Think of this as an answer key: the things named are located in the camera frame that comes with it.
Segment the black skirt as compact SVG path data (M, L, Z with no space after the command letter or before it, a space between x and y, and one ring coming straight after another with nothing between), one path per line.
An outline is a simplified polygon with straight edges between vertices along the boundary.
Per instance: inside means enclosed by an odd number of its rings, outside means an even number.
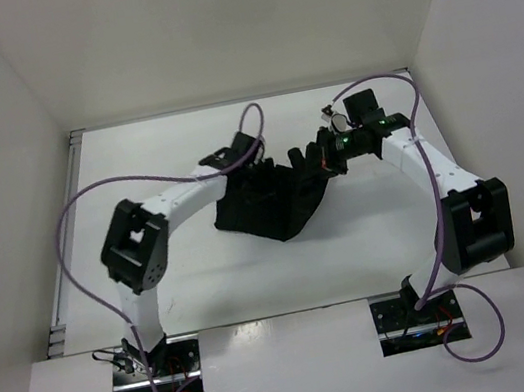
M287 156L290 164L276 164L276 183L270 190L246 193L238 170L229 175L225 196L216 204L217 230L282 242L301 232L320 206L332 175L322 169L316 143L305 151L291 148Z

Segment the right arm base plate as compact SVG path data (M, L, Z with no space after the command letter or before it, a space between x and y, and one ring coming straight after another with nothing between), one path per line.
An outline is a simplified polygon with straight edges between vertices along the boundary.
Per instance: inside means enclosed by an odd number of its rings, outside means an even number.
M385 357L442 345L446 333L450 343L471 338L454 292L436 297L419 313L395 294L370 301L369 310Z

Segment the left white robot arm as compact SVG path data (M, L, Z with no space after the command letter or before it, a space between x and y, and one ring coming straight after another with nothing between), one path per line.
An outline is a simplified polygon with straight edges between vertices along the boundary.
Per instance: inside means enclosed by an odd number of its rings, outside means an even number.
M229 182L225 170L240 163L235 170L240 173L263 153L261 141L246 152L233 146L222 148L199 161L186 178L165 192L144 202L124 199L115 207L100 259L115 283L120 309L128 317L121 344L132 357L134 369L144 376L159 376L168 365L157 287L167 271L172 233L223 199Z

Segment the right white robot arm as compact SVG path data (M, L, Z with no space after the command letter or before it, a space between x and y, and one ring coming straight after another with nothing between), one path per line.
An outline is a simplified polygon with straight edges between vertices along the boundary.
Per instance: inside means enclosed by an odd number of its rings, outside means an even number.
M396 113L336 133L317 133L322 170L344 175L349 160L375 155L431 196L436 227L431 258L401 283L402 313L425 323L436 297L479 264L490 263L515 244L508 189L498 178L480 178L445 156L421 135L414 120Z

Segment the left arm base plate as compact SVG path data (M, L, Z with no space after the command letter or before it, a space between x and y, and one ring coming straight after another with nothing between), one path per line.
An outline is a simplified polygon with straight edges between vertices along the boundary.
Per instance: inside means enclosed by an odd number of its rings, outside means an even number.
M168 340L164 360L152 371L158 392L203 392L204 382L196 335ZM92 352L98 361L111 363L112 392L152 392L143 366L132 361L122 349Z

